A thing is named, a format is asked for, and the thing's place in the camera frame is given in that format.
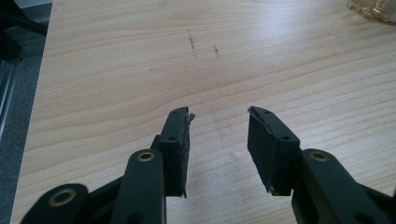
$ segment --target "wooden table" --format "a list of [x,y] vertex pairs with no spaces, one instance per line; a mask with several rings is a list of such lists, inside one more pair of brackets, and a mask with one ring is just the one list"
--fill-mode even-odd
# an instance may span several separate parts
[[55,0],[12,222],[47,190],[123,175],[187,105],[188,199],[169,223],[293,223],[247,150],[250,105],[355,179],[396,180],[396,30],[347,1]]

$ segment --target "scratch mark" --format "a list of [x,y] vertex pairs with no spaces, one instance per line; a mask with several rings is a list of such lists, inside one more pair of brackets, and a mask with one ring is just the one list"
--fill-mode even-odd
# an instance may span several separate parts
[[219,58],[221,58],[220,55],[219,55],[219,50],[218,50],[218,48],[216,48],[215,45],[213,45],[213,49],[215,49],[216,55],[217,55]]
[[189,32],[189,40],[190,40],[192,53],[194,54],[194,58],[196,58],[197,56],[195,55],[195,50],[194,50],[195,49],[195,46],[194,46],[195,41],[191,37],[190,30],[187,30],[187,32]]

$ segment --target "gray floor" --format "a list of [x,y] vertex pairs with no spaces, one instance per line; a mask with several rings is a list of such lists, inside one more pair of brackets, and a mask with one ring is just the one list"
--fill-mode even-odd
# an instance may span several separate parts
[[[48,24],[51,4],[23,10],[34,21]],[[22,47],[9,110],[0,140],[0,223],[9,223],[29,128],[35,87],[46,38],[14,27],[7,30]]]

